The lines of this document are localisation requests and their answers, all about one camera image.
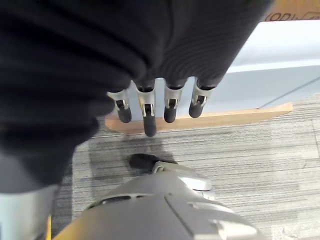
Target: cardboard box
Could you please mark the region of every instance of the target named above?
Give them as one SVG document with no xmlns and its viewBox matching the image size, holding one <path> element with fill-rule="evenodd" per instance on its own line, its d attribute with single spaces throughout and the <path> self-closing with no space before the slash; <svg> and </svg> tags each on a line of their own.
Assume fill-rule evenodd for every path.
<svg viewBox="0 0 320 240">
<path fill-rule="evenodd" d="M 320 19 L 320 0 L 276 0 L 264 21 Z"/>
</svg>

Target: yellow part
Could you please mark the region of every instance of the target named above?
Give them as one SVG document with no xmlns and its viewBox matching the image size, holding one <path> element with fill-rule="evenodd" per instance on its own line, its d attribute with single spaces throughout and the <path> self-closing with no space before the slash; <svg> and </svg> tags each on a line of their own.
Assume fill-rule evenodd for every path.
<svg viewBox="0 0 320 240">
<path fill-rule="evenodd" d="M 48 218 L 48 225 L 45 240 L 51 240 L 51 216 Z"/>
</svg>

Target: black fabric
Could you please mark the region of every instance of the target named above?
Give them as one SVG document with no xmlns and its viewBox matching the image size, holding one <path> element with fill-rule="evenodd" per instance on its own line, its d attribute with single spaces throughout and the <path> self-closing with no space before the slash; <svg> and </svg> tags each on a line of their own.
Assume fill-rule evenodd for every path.
<svg viewBox="0 0 320 240">
<path fill-rule="evenodd" d="M 112 111 L 107 91 L 218 84 L 270 2 L 1 1 L 0 193 L 59 183 Z"/>
</svg>

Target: wooden baseboard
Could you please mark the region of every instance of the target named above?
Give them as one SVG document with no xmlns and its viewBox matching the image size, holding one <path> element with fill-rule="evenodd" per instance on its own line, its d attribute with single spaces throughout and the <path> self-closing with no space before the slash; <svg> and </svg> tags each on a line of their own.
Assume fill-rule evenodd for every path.
<svg viewBox="0 0 320 240">
<path fill-rule="evenodd" d="M 157 131 L 167 131 L 175 129 L 196 129 L 223 125 L 241 125 L 252 124 L 262 120 L 271 119 L 293 110 L 291 102 L 264 109 L 245 109 L 226 112 L 204 113 L 198 118 L 192 118 L 189 115 L 177 117 L 173 123 L 165 122 L 163 117 L 156 118 Z M 105 118 L 105 125 L 119 133 L 136 134 L 144 132 L 143 121 L 131 121 L 123 123 L 118 116 L 110 115 Z"/>
</svg>

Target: floor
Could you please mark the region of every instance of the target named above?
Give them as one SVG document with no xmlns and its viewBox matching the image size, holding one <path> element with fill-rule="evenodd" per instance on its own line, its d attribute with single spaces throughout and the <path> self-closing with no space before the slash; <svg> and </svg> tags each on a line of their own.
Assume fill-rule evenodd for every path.
<svg viewBox="0 0 320 240">
<path fill-rule="evenodd" d="M 175 159 L 211 178 L 217 201 L 267 240 L 320 239 L 320 94 L 256 124 L 121 135 L 103 125 L 78 147 L 56 203 L 56 234 L 95 199 L 129 181 L 127 156 Z"/>
</svg>

